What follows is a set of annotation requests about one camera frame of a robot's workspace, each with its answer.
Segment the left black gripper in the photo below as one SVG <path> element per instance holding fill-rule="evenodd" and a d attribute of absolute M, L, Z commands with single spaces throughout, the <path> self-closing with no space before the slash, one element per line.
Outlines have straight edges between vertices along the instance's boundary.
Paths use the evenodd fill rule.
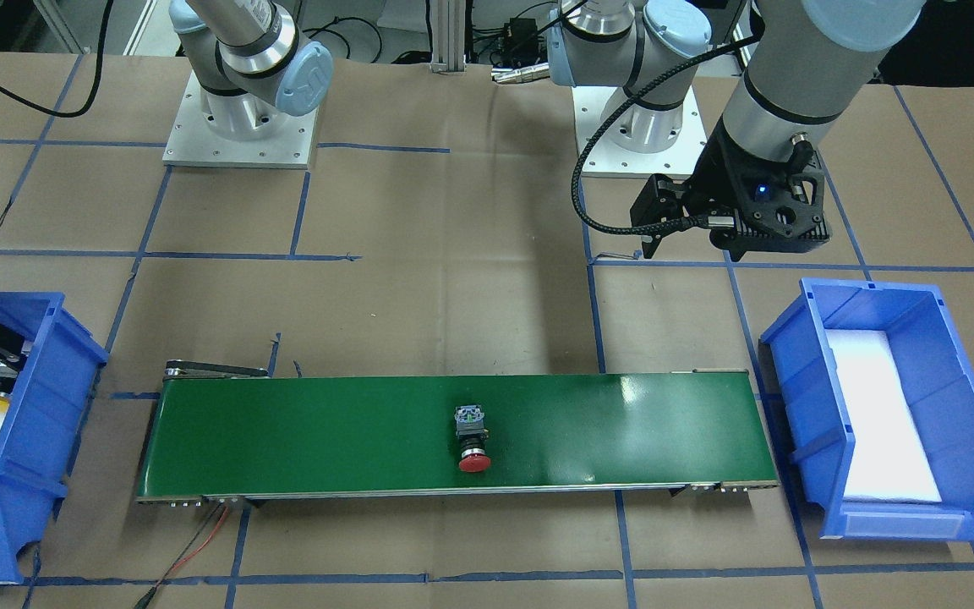
<path fill-rule="evenodd" d="M 766 161 L 715 126 L 691 177 L 655 173 L 632 204 L 642 257 L 652 260 L 661 239 L 691 227 L 708 230 L 711 244 L 734 261 L 751 251 L 801 254 L 827 244 L 822 157 L 807 134 L 790 136 L 788 152 L 785 161 Z"/>

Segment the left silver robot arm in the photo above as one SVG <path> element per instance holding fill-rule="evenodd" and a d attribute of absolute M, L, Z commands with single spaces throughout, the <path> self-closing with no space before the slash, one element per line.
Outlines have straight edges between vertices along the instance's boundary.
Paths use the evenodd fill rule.
<path fill-rule="evenodd" d="M 611 86 L 599 127 L 580 144 L 572 207 L 592 230 L 661 239 L 703 228 L 732 260 L 746 253 L 801 254 L 829 240 L 819 142 L 889 49 L 912 30 L 921 1 L 760 1 L 762 26 L 712 47 L 711 26 L 687 1 L 561 1 L 546 34 L 551 79 Z M 627 225 L 595 221 L 578 193 L 583 167 L 603 138 L 638 153 L 664 150 L 647 124 L 677 123 L 699 64 L 753 46 L 741 81 L 691 177 L 650 177 Z"/>

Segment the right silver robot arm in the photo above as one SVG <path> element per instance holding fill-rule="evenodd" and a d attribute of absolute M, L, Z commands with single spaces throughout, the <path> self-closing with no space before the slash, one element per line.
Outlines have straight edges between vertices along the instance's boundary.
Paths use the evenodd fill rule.
<path fill-rule="evenodd" d="M 169 127 L 186 67 L 194 100 L 219 120 L 245 100 L 256 124 L 293 132 L 332 72 L 271 1 L 178 1 L 185 59 L 165 62 L 0 53 L 0 289 L 65 292 L 105 315 L 97 329 L 122 364 L 132 343 L 178 335 L 157 273 L 190 265 L 305 260 L 298 241 L 308 171 L 172 168 Z"/>

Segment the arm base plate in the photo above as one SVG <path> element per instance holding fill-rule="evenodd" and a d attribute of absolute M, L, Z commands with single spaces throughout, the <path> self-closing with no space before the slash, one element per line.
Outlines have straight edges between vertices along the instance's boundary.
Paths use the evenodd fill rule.
<path fill-rule="evenodd" d="M 163 163 L 194 168 L 308 170 L 320 112 L 278 112 L 250 94 L 217 96 L 189 76 Z"/>
<path fill-rule="evenodd" d="M 576 86 L 572 90 L 577 151 L 582 151 L 603 120 L 625 97 L 614 86 Z M 646 178 L 661 173 L 688 178 L 706 143 L 706 131 L 693 89 L 679 107 L 653 111 L 634 105 L 595 144 L 581 173 L 598 178 Z"/>

